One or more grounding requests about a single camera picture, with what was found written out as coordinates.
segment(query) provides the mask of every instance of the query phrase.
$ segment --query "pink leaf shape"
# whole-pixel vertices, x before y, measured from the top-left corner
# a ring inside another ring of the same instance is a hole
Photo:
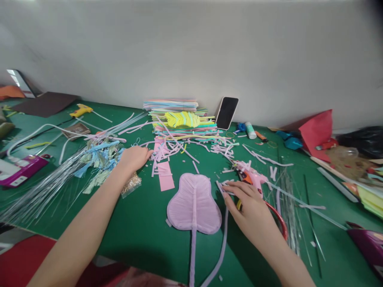
[[[211,195],[210,180],[204,175],[184,173],[180,187],[167,208],[168,220],[179,230],[196,228],[205,234],[214,234],[221,227],[222,216]]]

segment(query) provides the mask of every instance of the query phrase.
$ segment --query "black plastic bag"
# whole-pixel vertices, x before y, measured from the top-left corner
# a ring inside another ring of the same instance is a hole
[[[362,128],[337,137],[340,145],[355,147],[358,152],[372,159],[383,158],[383,126]]]

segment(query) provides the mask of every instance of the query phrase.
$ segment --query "white wall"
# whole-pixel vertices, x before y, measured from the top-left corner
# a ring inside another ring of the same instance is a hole
[[[142,107],[192,97],[283,126],[334,109],[334,129],[382,124],[383,41],[357,1],[0,3],[6,68],[46,91]]]

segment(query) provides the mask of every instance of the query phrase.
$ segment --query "red wire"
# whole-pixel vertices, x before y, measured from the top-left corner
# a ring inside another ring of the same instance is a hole
[[[268,203],[267,201],[264,201],[264,202],[271,209],[271,211],[278,217],[278,221],[282,225],[283,238],[287,241],[287,237],[288,237],[287,226],[286,226],[286,223],[284,222],[282,216],[278,213],[278,211],[270,203]]]

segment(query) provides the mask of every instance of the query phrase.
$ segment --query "hand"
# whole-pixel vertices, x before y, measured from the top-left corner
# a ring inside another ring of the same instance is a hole
[[[153,151],[148,150],[147,147],[130,147],[122,152],[121,159],[116,167],[130,176],[143,167],[152,153]]]
[[[274,244],[284,242],[270,210],[256,187],[240,181],[229,181],[227,184],[229,186],[223,186],[223,189],[234,193],[242,201],[242,211],[237,209],[227,193],[223,193],[225,204],[250,242],[261,252],[269,250]]]

